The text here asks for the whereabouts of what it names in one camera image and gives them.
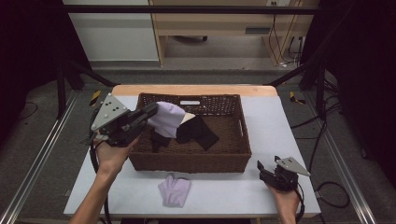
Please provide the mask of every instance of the white cloth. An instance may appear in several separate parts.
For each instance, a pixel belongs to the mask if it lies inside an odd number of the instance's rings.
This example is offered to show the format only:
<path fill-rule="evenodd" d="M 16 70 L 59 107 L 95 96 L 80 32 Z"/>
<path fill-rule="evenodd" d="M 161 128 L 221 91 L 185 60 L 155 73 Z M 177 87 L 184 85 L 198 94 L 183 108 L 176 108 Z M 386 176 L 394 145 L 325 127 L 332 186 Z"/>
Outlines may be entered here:
<path fill-rule="evenodd" d="M 177 105 L 157 102 L 158 112 L 148 119 L 148 125 L 155 128 L 155 132 L 163 137 L 176 138 L 177 128 L 184 119 L 186 112 Z"/>
<path fill-rule="evenodd" d="M 183 207 L 189 194 L 190 180 L 178 178 L 174 179 L 170 174 L 165 181 L 158 185 L 160 193 L 163 196 L 163 206 Z"/>

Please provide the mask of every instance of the black curtain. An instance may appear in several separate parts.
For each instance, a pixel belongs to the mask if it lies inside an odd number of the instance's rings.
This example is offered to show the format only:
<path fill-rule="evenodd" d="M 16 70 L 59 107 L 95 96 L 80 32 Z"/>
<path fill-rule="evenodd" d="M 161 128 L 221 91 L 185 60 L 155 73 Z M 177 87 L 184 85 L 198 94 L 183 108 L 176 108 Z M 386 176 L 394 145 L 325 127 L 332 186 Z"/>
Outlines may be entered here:
<path fill-rule="evenodd" d="M 342 0 L 321 1 L 336 7 Z M 314 17 L 302 63 L 326 37 L 334 15 Z M 337 79 L 341 103 L 368 157 L 378 161 L 396 188 L 396 1 L 357 0 L 330 44 L 329 70 Z"/>
<path fill-rule="evenodd" d="M 73 89 L 82 88 L 83 82 L 66 61 L 91 69 L 68 14 L 40 9 L 49 4 L 63 2 L 0 0 L 1 141 L 23 110 L 27 93 L 56 80 L 60 63 Z"/>

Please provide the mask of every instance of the white wall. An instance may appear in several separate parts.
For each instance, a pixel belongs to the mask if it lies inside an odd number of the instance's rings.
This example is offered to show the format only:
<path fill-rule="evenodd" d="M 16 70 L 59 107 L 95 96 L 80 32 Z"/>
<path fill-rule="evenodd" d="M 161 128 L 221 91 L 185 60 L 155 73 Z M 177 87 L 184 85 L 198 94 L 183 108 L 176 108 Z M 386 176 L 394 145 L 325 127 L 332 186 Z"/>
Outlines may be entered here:
<path fill-rule="evenodd" d="M 64 0 L 65 5 L 148 5 L 147 0 Z M 70 13 L 90 61 L 158 61 L 149 14 Z"/>

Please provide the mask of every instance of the white tabletop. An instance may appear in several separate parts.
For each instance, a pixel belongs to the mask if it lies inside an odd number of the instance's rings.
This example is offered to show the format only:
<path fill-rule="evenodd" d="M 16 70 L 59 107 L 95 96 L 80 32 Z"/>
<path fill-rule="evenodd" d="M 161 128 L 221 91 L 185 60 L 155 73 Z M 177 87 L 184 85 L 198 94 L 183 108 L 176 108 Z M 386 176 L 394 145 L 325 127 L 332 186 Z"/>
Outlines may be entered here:
<path fill-rule="evenodd" d="M 137 96 L 117 96 L 134 110 Z M 183 208 L 165 207 L 158 189 L 168 172 L 137 172 L 130 161 L 108 194 L 112 217 L 274 217 L 277 216 L 272 193 L 259 179 L 257 160 L 267 170 L 276 167 L 274 156 L 293 157 L 305 167 L 294 140 L 281 101 L 277 96 L 241 96 L 252 156 L 242 174 L 185 174 L 191 189 Z M 64 213 L 72 216 L 93 180 L 89 153 L 81 166 Z M 305 217 L 320 213 L 309 177 L 299 175 L 304 190 Z"/>

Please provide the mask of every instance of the brown wicker basket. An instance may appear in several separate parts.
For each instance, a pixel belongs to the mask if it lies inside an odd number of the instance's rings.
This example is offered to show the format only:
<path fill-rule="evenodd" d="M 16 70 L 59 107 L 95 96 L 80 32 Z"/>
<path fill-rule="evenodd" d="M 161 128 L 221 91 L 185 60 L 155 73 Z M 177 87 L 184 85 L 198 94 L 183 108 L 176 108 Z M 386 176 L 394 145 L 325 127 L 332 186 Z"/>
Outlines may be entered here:
<path fill-rule="evenodd" d="M 195 141 L 180 144 L 172 139 L 168 147 L 152 152 L 147 126 L 129 159 L 136 171 L 182 173 L 243 173 L 251 157 L 248 131 L 239 95 L 167 95 L 141 93 L 137 107 L 168 102 L 186 112 L 200 115 L 219 141 L 204 150 Z"/>

